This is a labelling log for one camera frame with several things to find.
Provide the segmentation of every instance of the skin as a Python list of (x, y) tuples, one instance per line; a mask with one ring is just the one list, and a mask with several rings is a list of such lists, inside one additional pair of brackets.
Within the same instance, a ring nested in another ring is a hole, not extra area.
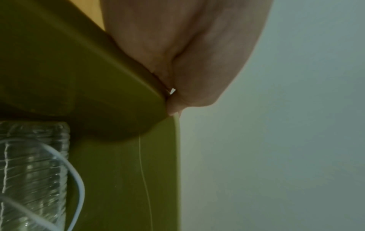
[(101, 0), (118, 46), (176, 91), (172, 115), (216, 102), (248, 60), (272, 0)]

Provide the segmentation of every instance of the cable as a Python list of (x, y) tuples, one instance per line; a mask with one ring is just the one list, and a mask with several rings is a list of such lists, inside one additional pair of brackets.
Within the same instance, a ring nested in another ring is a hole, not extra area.
[[(45, 144), (45, 143), (43, 143), (39, 140), (32, 139), (32, 138), (27, 138), (27, 137), (3, 138), (3, 139), (0, 139), (0, 144), (5, 143), (5, 142), (11, 142), (11, 141), (24, 141), (24, 142), (31, 141), (31, 142), (38, 143), (45, 150), (47, 150), (54, 157), (56, 157), (59, 161), (61, 161), (66, 166), (66, 168), (68, 169), (70, 174), (73, 176), (73, 178), (75, 179), (76, 184), (78, 186), (78, 189), (79, 189), (79, 203), (77, 204), (77, 208), (76, 208), (75, 214), (72, 218), (72, 221), (70, 223), (70, 226), (67, 229), (67, 231), (72, 231), (74, 226), (76, 225), (77, 219), (79, 218), (79, 215), (80, 215), (80, 212), (81, 212), (81, 209), (83, 207), (84, 200), (85, 200), (85, 185), (84, 185), (84, 182), (83, 182), (81, 176), (79, 175), (79, 173), (72, 166), (72, 164), (65, 157), (63, 157), (61, 155), (61, 153), (59, 151), (57, 151), (53, 147), (49, 146), (48, 144)], [(27, 215), (35, 223), (49, 229), (50, 231), (62, 231), (55, 224), (47, 221), (46, 219), (44, 219), (43, 217), (41, 217), (39, 215), (33, 213), (32, 211), (30, 211), (29, 209), (27, 209), (23, 205), (19, 204), (18, 202), (12, 200), (11, 198), (7, 197), (3, 193), (0, 193), (0, 200), (2, 200), (5, 203), (8, 203), (11, 206), (13, 206), (15, 209), (17, 209), (17, 210), (21, 211), (22, 213), (24, 213), (25, 215)]]

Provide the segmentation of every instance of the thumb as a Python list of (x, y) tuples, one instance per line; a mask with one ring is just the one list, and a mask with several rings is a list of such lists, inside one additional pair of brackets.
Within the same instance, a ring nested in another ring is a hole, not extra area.
[(170, 116), (174, 115), (176, 112), (181, 112), (185, 108), (189, 107), (190, 105), (187, 104), (180, 96), (180, 94), (175, 91), (166, 102), (166, 110), (167, 114)]

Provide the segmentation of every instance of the plain wall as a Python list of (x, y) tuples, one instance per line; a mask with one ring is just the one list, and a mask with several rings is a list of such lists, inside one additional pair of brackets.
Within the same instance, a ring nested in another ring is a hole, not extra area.
[(276, 0), (220, 100), (183, 112), (183, 231), (365, 230), (364, 10)]

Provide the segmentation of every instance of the ridged plastic container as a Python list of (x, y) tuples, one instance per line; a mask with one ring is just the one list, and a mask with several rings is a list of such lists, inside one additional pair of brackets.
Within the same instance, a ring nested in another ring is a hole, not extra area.
[[(68, 158), (70, 129), (64, 122), (0, 121), (0, 139), (5, 137), (34, 138)], [(36, 142), (0, 144), (0, 190), (59, 228), (64, 228), (67, 169)], [(2, 202), (0, 230), (46, 229)]]

